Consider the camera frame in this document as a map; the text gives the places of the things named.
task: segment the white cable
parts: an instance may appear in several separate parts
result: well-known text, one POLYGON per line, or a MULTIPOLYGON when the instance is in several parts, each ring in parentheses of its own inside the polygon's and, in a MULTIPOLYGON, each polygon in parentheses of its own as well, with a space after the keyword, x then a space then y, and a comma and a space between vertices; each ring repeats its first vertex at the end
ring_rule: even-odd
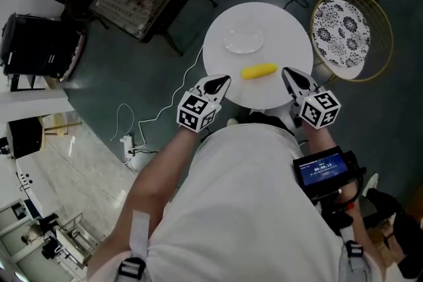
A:
POLYGON ((119 128, 119 110, 120 110, 120 108, 121 108, 122 106, 126 106, 126 107, 128 107, 128 108, 131 110, 131 112, 132 112, 132 124, 131 124, 131 127, 129 128, 129 130, 128 130, 128 131, 127 131, 124 135, 128 134, 128 133, 131 131, 132 127, 134 126, 134 122, 135 122, 135 114, 134 114, 134 111, 132 110, 131 106, 130 106, 130 105, 128 105, 128 104, 125 104, 125 103, 120 104, 120 105, 119 105, 119 107, 118 107, 118 110, 116 111, 116 133, 114 134, 114 137, 110 139, 110 141, 111 141, 111 140, 113 140, 115 137, 117 137, 117 136, 118 136, 118 128, 119 128))
MULTIPOLYGON (((185 71, 185 74, 184 74, 184 78, 183 78, 183 80, 182 80, 182 85, 180 85, 174 92, 173 92, 173 95, 172 95, 172 102, 171 102, 171 104, 169 105, 169 106, 166 106, 166 107, 164 107, 164 108, 162 108, 161 110, 160 110, 160 112, 157 114, 157 116, 154 118, 154 119, 148 119, 148 120, 141 120, 141 121, 138 121, 138 127, 139 127, 139 132, 141 133, 141 138, 143 139, 143 144, 142 145, 140 145, 140 146, 137 146, 137 147, 134 147, 134 148, 131 148, 130 149, 130 151, 133 151, 134 149, 139 149, 139 148, 142 148, 142 147, 144 147, 146 144, 147 144, 147 142, 145 141, 145 137, 144 137, 144 134, 143 134, 143 130, 142 130, 142 128, 141 128, 141 124, 143 123, 143 122, 152 122, 152 121, 156 121, 157 119, 159 119, 160 118, 160 115, 163 113, 163 111, 165 111, 165 110, 167 110, 168 108, 170 108, 170 107, 172 107, 173 106, 173 102, 174 102, 174 96, 177 94, 177 92, 185 85, 185 78, 186 78, 186 75, 188 74, 188 72, 191 70, 191 69, 193 69, 194 68, 194 66, 197 64, 197 62, 198 62, 198 58, 200 57, 200 54, 201 54, 201 52, 202 52, 202 50, 203 50, 203 46, 200 48, 200 51, 198 52, 198 54, 197 54, 197 58, 196 58, 196 60, 195 60, 195 62, 192 64, 192 66, 191 67, 189 67, 186 71, 185 71)), ((131 112, 132 112, 132 124, 131 124, 131 128, 129 128, 129 130, 124 134, 124 135, 127 135, 130 131, 131 131, 131 129, 132 129, 132 127, 134 126, 134 122, 135 122, 135 114, 134 114, 134 111, 132 110, 132 108, 128 105, 128 104, 125 104, 125 103, 123 103, 123 104, 120 104, 120 106, 119 106, 119 108, 118 108, 118 111, 116 112, 116 134, 114 135, 114 137, 113 138, 111 138, 110 140, 113 140, 117 135, 118 135, 118 130, 119 130, 119 110, 120 110, 120 108, 122 107, 122 106, 127 106, 130 110, 131 110, 131 112)), ((125 162, 124 164, 127 164, 127 163, 129 163, 130 161, 132 160, 132 158, 130 158, 127 162, 125 162)))
POLYGON ((143 123, 143 122, 152 122, 152 121, 156 121, 157 119, 159 119, 160 118, 160 115, 162 114, 162 112, 163 111, 165 111, 165 110, 167 110, 168 108, 170 108, 170 107, 172 107, 173 106, 173 101, 174 101, 174 96, 177 94, 177 92, 185 85, 185 78, 186 78, 186 75, 188 74, 188 72, 191 70, 191 69, 193 69, 194 67, 195 67, 195 65, 197 65, 197 62, 198 62, 198 58, 200 57, 200 54, 201 54, 201 51, 203 50, 203 46, 201 46, 201 48, 200 48, 200 51, 198 51, 198 54, 197 54, 197 57, 196 57, 196 60, 195 60, 195 62, 192 64, 192 66, 191 67, 189 67, 186 71, 185 71, 185 73, 184 73, 184 77, 183 77, 183 79, 182 79, 182 85, 180 85, 178 88, 177 88, 177 90, 176 91, 174 91, 173 92, 173 95, 172 95, 172 102, 171 102, 171 104, 169 105, 169 106, 166 106, 166 107, 164 107, 164 108, 162 108, 161 110, 160 110, 160 112, 157 114, 157 116, 154 118, 154 119, 148 119, 148 120, 141 120, 141 121, 138 121, 138 127, 139 127, 139 132, 141 133, 141 137, 142 137, 142 139, 143 139, 143 144, 142 145, 140 145, 140 146, 137 146, 137 147, 134 147, 134 148, 132 148, 132 149, 130 149, 131 151, 132 150, 134 150, 134 149, 139 149, 139 148, 142 148, 142 147, 144 147, 146 144, 147 144, 147 142, 145 141, 145 137, 144 137, 144 134, 143 134, 143 130, 142 130, 142 128, 141 128, 141 124, 143 123))

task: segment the gold rim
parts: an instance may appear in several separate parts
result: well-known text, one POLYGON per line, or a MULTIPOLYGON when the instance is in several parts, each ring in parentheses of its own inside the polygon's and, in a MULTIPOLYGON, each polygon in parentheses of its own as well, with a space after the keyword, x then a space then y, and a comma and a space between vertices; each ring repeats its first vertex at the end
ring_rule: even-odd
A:
POLYGON ((391 50, 389 51, 389 56, 388 56, 388 60, 386 61, 386 63, 384 64, 384 66, 380 69, 379 72, 377 72, 376 74, 372 75, 369 78, 366 79, 345 79, 340 77, 339 75, 337 75, 332 69, 329 68, 329 66, 325 63, 325 61, 323 60, 323 58, 320 56, 320 53, 317 51, 316 47, 315 47, 315 42, 313 39, 313 20, 315 18, 315 13, 317 10, 317 7, 323 2, 324 0, 319 0, 317 1, 317 4, 315 6, 315 8, 313 9, 313 13, 311 14, 311 22, 310 22, 310 39, 312 41, 312 45, 313 45, 313 49, 316 51, 317 57, 320 59, 320 61, 322 62, 322 64, 327 68, 327 70, 329 72, 331 72, 333 75, 335 75, 336 77, 338 77, 339 79, 345 80, 345 81, 350 81, 352 83, 364 83, 366 81, 370 81, 373 80, 374 78, 378 77, 380 74, 382 74, 382 72, 384 70, 386 70, 386 68, 388 67, 389 62, 391 61, 392 58, 392 54, 393 54, 393 50, 394 50, 394 35, 392 32, 392 27, 391 27, 391 23, 389 22, 388 16, 386 15, 385 11, 380 7, 380 5, 378 3, 376 3, 376 1, 374 0, 370 0, 373 4, 375 4, 379 10, 381 10, 383 16, 385 17, 387 23, 388 23, 388 27, 389 27, 389 33, 391 35, 391 50))

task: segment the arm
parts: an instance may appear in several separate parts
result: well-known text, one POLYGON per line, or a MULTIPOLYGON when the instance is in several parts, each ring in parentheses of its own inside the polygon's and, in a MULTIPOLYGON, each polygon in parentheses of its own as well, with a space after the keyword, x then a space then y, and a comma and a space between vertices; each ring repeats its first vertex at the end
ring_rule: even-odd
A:
POLYGON ((89 262, 88 277, 114 256, 130 250, 134 210, 150 214, 149 237, 163 217, 197 141, 197 133, 180 128, 173 140, 139 173, 110 236, 98 246, 89 262))
MULTIPOLYGON (((311 154, 315 154, 336 146, 327 128, 314 129, 308 123, 303 122, 303 130, 309 140, 309 150, 311 154)), ((339 195, 339 202, 348 201, 357 192, 357 185, 352 182, 342 188, 342 193, 339 195)), ((354 230, 354 238, 356 242, 363 246, 363 249, 368 253, 379 266, 382 278, 385 280, 386 267, 382 255, 377 250, 369 235, 365 231, 362 214, 360 213, 360 206, 358 200, 354 202, 354 208, 347 211, 347 214, 353 218, 352 228, 354 230)))

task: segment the gray floor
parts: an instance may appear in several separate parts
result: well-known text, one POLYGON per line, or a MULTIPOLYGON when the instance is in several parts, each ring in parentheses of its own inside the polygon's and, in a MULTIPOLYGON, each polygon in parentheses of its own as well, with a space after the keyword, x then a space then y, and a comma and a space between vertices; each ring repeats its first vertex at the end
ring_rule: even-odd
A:
MULTIPOLYGON (((83 57, 67 84, 69 99, 120 159, 123 159, 121 142, 118 138, 110 141, 116 129, 119 104, 125 102, 134 109, 133 131, 136 143, 140 143, 136 122, 154 118, 169 104, 217 15, 238 3, 262 1, 283 7, 288 0, 216 1, 219 7, 213 9, 206 0, 190 0, 173 22, 171 34, 181 49, 186 50, 182 58, 161 36, 154 37, 149 44, 139 44, 114 26, 105 30, 98 22, 91 24, 83 57)), ((318 0, 307 1, 311 8, 292 4, 288 11, 309 30, 311 11, 318 0)), ((420 110, 413 108, 423 92, 423 59, 419 50, 423 9, 421 0, 381 0, 380 3, 393 27, 394 58, 384 74, 374 81, 330 84, 329 88, 343 105, 338 121, 330 130, 344 150, 356 153, 359 163, 369 173, 381 174, 382 190, 406 201, 423 179, 419 161, 423 120, 420 110)), ((187 77, 186 88, 205 74, 200 60, 187 77)), ((149 149, 160 149, 176 131, 176 106, 181 96, 182 91, 176 96, 176 105, 163 113, 159 121, 143 124, 149 149)), ((226 100, 212 129, 221 128, 228 117, 239 112, 238 106, 226 100)), ((127 131, 131 120, 130 111, 122 108, 119 136, 127 131)))

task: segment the white round table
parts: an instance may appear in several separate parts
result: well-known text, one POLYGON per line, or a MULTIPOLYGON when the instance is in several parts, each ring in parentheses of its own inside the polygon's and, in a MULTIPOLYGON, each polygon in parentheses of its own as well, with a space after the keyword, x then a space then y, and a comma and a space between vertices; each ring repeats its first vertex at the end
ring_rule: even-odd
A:
POLYGON ((282 80, 282 69, 294 67, 311 74, 313 49, 304 28, 285 10, 266 3, 243 3, 227 9, 211 24, 204 40, 203 60, 208 75, 231 76, 226 93, 230 101, 265 110, 292 100, 282 80), (252 41, 247 44, 252 50, 257 42, 262 46, 246 54, 230 52, 225 46, 231 37, 252 41), (256 79, 241 78, 244 67, 260 63, 277 63, 278 70, 256 79))

